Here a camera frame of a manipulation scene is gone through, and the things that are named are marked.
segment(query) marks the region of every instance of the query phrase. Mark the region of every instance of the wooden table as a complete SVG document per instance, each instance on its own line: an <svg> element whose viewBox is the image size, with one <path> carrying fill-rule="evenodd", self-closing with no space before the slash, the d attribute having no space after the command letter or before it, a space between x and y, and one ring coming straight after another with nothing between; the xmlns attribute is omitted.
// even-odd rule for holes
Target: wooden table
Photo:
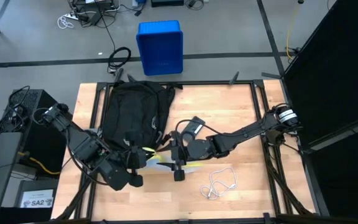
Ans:
<svg viewBox="0 0 358 224"><path fill-rule="evenodd" d="M279 81L265 80L264 83L270 107L284 102ZM96 83L80 85L73 121L83 129L89 128L95 93ZM263 108L259 92L258 96L260 108ZM101 117L103 93L100 102L96 124ZM253 123L256 115L249 85L184 86L183 90L177 90L165 132L174 130L179 120L193 116L200 117L220 132L233 132ZM179 131L185 126L186 123L180 126ZM197 138L211 134L211 131L203 128ZM286 138L287 144L297 147L293 138ZM286 146L281 147L281 152L289 188L313 212L314 206L300 156ZM144 178L143 187L127 185L121 191L114 191L108 186L97 185L92 221L255 218L261 217L264 212L274 216L262 143L258 136L239 144L229 156L211 159L203 164L198 171L187 174L183 182L174 182L171 172L144 169L139 171ZM209 174L227 166L236 172L237 187L217 200L204 198L200 194L200 187L209 185ZM52 218L59 216L71 202L78 189L80 176L81 172L70 161L60 176ZM234 181L229 170L217 174L215 178L228 184ZM277 189L282 211L285 211L278 186ZM86 214L87 198L88 194L85 194L83 217Z"/></svg>

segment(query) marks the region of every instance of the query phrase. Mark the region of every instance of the concrete floor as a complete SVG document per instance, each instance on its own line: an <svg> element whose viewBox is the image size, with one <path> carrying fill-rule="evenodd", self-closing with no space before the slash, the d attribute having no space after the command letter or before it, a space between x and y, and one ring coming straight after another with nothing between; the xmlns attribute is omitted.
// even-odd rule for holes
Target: concrete floor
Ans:
<svg viewBox="0 0 358 224"><path fill-rule="evenodd" d="M161 20L180 21L184 54L271 53L257 1L209 0L200 11L185 6L151 8L148 4L139 17L132 12L117 14L109 30L117 47L130 48L135 57L139 56L135 41L138 24ZM130 6L131 0L121 3ZM262 0L262 3L277 50L282 53L296 0ZM305 1L296 16L290 47L302 47L327 11L327 0ZM66 103L72 112L80 83L113 81L106 73L105 63L1 67L9 62L107 58L112 43L105 29L81 28L77 21L71 21L74 29L57 27L57 18L68 12L70 8L65 0L0 0L0 118L9 94L24 85L45 89L57 101ZM156 77L145 76L140 62L129 62L124 66L124 74L153 81L229 80L240 71L239 79L252 80L264 78L261 72L278 74L277 62L288 67L286 57L276 61L273 56L188 59L184 61L182 74Z"/></svg>

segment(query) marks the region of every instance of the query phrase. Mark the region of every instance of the label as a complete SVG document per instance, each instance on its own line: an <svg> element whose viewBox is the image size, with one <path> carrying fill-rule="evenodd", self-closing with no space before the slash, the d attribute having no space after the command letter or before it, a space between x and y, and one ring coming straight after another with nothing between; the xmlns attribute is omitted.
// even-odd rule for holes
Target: label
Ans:
<svg viewBox="0 0 358 224"><path fill-rule="evenodd" d="M296 114L290 114L290 115L288 115L288 116L285 116L285 117L283 117L282 119L280 119L280 122L281 123L284 123L284 122L286 122L286 121L288 121L289 119L291 119L291 118L296 118Z"/></svg>
<svg viewBox="0 0 358 224"><path fill-rule="evenodd" d="M24 192L20 208L51 208L53 189Z"/></svg>
<svg viewBox="0 0 358 224"><path fill-rule="evenodd" d="M198 131L200 131L200 129L201 129L202 127L203 127L202 125L199 125L198 128L196 129L196 131L194 131L194 133L197 134Z"/></svg>
<svg viewBox="0 0 358 224"><path fill-rule="evenodd" d="M293 113L293 111L292 110L287 110L287 111L284 111L284 112L282 112L282 113L280 113L279 115L278 115L278 118L283 118L284 116L286 116L286 115L288 115L288 114L290 114L290 113Z"/></svg>

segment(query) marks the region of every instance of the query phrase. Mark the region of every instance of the blue crate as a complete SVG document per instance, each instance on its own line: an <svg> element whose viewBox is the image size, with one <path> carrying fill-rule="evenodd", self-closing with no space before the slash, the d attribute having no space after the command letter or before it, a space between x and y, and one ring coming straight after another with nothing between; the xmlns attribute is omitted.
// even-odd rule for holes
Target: blue crate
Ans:
<svg viewBox="0 0 358 224"><path fill-rule="evenodd" d="M183 71L183 32L179 21L142 22L136 41L145 75Z"/></svg>

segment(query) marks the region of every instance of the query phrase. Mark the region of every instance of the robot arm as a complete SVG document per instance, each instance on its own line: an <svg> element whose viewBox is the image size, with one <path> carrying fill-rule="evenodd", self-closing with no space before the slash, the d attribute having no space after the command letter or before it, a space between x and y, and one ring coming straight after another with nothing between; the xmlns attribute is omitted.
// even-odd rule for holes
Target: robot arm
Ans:
<svg viewBox="0 0 358 224"><path fill-rule="evenodd" d="M279 104L266 112L261 120L233 133L217 133L206 139L195 139L190 141L187 146L183 145L183 134L185 133L181 135L175 130L173 132L174 140L170 141L169 146L163 149L163 151L171 150L171 158L175 163L160 164L170 167L174 171L175 181L181 181L185 179L185 173L181 167L186 165L186 162L226 157L238 144L263 133L270 144L280 145L284 142L284 133L296 131L299 128L298 118L292 109L287 104Z"/></svg>
<svg viewBox="0 0 358 224"><path fill-rule="evenodd" d="M58 129L67 140L67 147L74 162L88 176L100 173L114 190L121 190L132 178L127 169L140 169L146 166L147 152L137 146L129 151L112 150L103 140L91 131L84 131L71 121L67 105L56 104L42 115L42 123Z"/></svg>

